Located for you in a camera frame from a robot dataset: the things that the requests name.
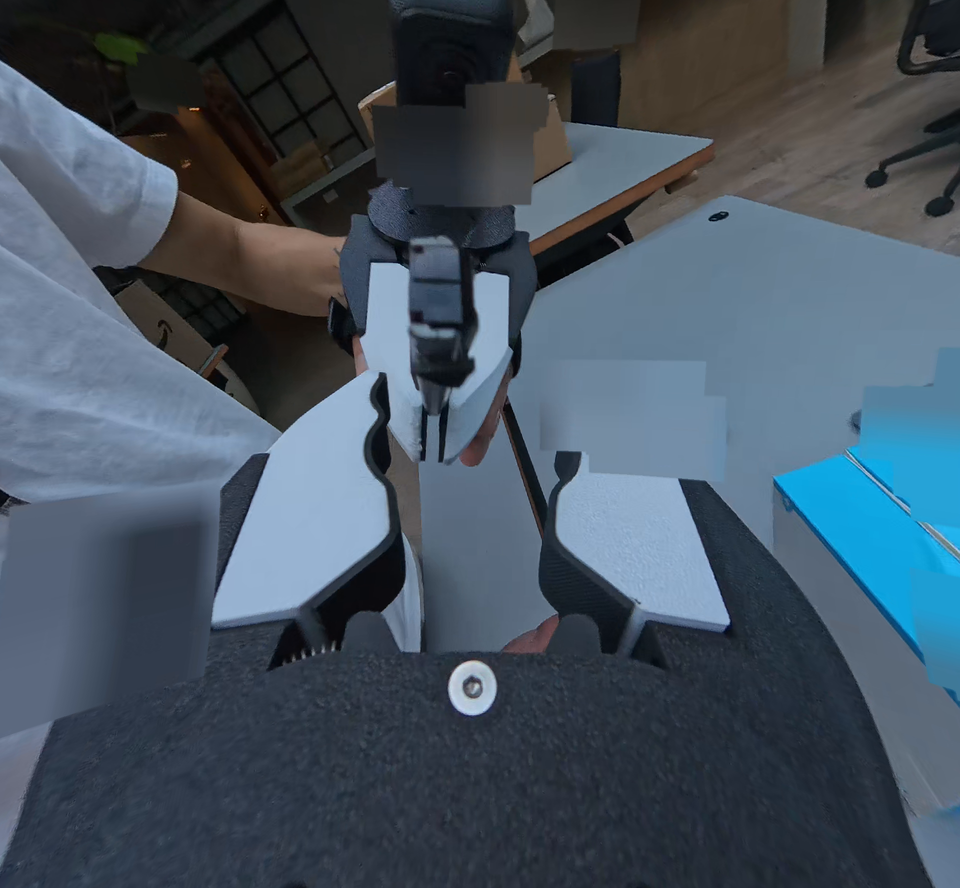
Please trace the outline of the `black-framed window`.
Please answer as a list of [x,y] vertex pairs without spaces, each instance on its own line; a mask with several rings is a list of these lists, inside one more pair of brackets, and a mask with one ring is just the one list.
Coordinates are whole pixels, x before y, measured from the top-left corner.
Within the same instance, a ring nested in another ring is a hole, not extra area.
[[314,142],[334,167],[366,150],[285,0],[273,0],[208,49],[279,158]]

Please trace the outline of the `person's left forearm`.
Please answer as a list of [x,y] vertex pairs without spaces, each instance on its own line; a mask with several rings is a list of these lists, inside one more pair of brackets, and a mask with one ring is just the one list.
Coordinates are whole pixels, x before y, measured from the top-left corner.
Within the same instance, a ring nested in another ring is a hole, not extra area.
[[346,305],[344,237],[243,222],[179,194],[163,236],[138,267],[209,286],[275,310],[325,317]]

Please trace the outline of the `dark chair backrest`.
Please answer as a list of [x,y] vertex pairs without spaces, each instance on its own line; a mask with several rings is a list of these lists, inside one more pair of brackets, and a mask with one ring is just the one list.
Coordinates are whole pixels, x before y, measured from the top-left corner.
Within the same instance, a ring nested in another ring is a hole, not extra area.
[[575,59],[570,69],[570,123],[618,127],[620,93],[618,51]]

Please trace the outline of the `person's left hand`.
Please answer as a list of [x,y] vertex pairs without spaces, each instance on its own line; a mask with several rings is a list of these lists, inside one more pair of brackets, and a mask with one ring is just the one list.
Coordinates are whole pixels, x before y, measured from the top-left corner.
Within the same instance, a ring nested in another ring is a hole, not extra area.
[[498,431],[501,411],[496,405],[491,406],[477,434],[459,456],[464,466],[475,467],[484,460]]

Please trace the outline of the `printed cardboard box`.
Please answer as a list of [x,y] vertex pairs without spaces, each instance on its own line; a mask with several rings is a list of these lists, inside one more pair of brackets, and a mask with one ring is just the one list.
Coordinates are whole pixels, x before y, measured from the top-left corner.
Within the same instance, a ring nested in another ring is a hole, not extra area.
[[130,281],[112,296],[124,314],[159,350],[210,381],[227,351],[213,346],[142,281]]

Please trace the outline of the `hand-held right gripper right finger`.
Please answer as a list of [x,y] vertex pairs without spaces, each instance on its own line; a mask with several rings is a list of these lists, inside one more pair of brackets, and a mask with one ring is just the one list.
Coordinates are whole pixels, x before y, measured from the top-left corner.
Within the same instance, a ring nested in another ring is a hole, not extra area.
[[538,584],[560,618],[584,616],[603,654],[631,655],[650,623],[725,632],[730,616],[676,479],[602,474],[558,451]]

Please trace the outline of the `large cardboard box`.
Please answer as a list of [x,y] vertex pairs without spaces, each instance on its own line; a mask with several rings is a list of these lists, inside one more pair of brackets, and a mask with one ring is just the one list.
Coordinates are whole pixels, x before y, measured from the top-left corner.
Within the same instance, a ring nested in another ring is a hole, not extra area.
[[443,71],[438,89],[401,102],[392,82],[358,106],[378,177],[416,205],[528,205],[534,184],[571,162],[557,102],[513,57],[505,79]]

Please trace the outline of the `white counter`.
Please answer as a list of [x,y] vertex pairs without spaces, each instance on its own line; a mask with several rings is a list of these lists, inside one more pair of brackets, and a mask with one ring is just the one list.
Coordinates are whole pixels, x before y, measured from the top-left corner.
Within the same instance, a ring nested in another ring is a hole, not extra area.
[[825,62],[829,0],[643,0],[640,34],[697,64],[715,93],[752,78],[803,78]]

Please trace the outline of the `metal utility knife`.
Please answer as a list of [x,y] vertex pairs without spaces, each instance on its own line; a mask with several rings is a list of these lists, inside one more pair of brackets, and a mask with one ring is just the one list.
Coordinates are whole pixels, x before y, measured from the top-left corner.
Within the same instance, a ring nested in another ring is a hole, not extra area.
[[474,372],[474,269],[466,248],[439,236],[410,242],[408,270],[411,374],[426,414],[439,416]]

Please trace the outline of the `black office chair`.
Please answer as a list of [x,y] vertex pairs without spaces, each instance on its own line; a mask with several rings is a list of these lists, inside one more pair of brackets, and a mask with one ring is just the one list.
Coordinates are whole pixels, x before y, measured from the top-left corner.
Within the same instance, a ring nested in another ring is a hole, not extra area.
[[[959,70],[959,0],[914,0],[897,50],[896,65],[906,77],[957,73]],[[918,145],[879,162],[865,178],[876,189],[888,179],[888,168],[959,143],[959,112],[923,129]]]

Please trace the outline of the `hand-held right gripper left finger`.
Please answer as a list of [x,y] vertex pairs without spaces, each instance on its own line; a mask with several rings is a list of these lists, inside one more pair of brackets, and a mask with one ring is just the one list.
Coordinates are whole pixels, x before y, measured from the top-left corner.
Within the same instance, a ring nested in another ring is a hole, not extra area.
[[294,622],[309,646],[331,647],[354,616],[397,599],[407,558],[389,419],[387,377],[367,371],[275,442],[225,558],[213,629]]

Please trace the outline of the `green plant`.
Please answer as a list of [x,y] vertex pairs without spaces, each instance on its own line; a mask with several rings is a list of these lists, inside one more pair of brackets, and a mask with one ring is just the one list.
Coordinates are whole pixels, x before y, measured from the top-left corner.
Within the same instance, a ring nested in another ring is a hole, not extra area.
[[142,40],[116,32],[97,32],[92,35],[91,44],[104,60],[128,67],[137,66],[141,55],[152,52]]

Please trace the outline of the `person's right hand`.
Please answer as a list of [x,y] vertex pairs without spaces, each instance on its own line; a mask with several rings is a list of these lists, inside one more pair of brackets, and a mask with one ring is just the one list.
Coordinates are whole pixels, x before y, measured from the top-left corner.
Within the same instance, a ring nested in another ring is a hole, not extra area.
[[546,651],[560,623],[558,615],[542,621],[533,630],[528,630],[509,641],[502,649],[505,654],[542,654]]

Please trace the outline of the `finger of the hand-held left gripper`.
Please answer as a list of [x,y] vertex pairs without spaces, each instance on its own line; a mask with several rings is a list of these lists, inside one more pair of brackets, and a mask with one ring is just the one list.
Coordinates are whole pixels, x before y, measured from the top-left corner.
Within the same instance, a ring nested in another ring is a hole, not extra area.
[[461,387],[451,390],[441,416],[442,463],[459,460],[486,422],[501,410],[506,400],[504,379],[511,367],[509,343],[509,278],[486,271],[475,275],[474,306],[478,331],[469,356],[473,371]]
[[409,271],[397,263],[369,267],[366,366],[387,378],[389,428],[412,462],[423,459],[424,402],[411,371]]

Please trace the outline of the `blue and white box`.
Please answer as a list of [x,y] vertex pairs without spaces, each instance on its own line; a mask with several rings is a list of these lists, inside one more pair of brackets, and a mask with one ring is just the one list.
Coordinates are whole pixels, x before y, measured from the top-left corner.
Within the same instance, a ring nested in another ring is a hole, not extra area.
[[958,529],[915,520],[856,449],[773,482],[785,510],[958,704]]
[[895,442],[882,448],[851,447],[844,455],[931,542],[958,560],[958,450],[942,457],[930,444]]

